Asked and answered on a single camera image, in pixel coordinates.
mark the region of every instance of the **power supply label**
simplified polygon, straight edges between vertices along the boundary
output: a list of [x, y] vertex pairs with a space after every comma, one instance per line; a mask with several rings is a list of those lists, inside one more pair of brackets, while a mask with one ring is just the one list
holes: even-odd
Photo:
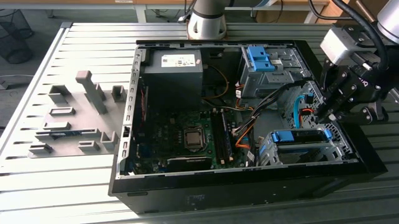
[[194, 55], [164, 55], [161, 56], [161, 67], [194, 67]]

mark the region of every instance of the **blue cable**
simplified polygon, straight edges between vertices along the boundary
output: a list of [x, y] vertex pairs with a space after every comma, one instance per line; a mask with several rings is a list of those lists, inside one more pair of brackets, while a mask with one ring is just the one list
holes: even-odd
[[294, 123], [294, 128], [300, 128], [300, 123], [298, 123], [298, 102], [300, 100], [304, 99], [304, 95], [300, 95], [296, 97], [294, 102], [293, 102], [293, 123]]

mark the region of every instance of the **green motherboard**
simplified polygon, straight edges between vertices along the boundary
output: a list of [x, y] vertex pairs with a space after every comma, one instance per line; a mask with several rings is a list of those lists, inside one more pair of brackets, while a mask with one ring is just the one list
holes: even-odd
[[[210, 111], [153, 114], [151, 138], [138, 145], [141, 174], [164, 173], [169, 158], [206, 157], [209, 169], [244, 166], [244, 151], [232, 147], [232, 159], [220, 162], [214, 147]], [[232, 110], [224, 111], [228, 132], [236, 127]]]

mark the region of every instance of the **yellow wire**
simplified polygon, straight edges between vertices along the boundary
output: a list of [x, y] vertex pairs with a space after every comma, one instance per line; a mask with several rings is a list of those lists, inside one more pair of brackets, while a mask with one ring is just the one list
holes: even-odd
[[244, 109], [244, 107], [240, 107], [240, 106], [237, 105], [237, 100], [236, 100], [236, 108], [237, 108], [237, 109]]
[[212, 97], [202, 97], [202, 99], [216, 99], [216, 98], [221, 97], [228, 91], [228, 80], [226, 80], [225, 75], [222, 74], [222, 72], [213, 65], [208, 65], [208, 67], [212, 67], [218, 72], [218, 74], [222, 76], [224, 81], [225, 81], [225, 89], [224, 89], [224, 92], [220, 95], [212, 96]]

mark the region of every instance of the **motherboard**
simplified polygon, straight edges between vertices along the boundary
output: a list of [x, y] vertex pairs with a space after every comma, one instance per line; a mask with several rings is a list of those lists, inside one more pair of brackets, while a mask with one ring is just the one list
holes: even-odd
[[[149, 143], [141, 143], [137, 149], [137, 173], [242, 167], [245, 154], [232, 147], [229, 136], [236, 127], [233, 116], [228, 109], [154, 113]], [[226, 135], [218, 128], [225, 128]]]

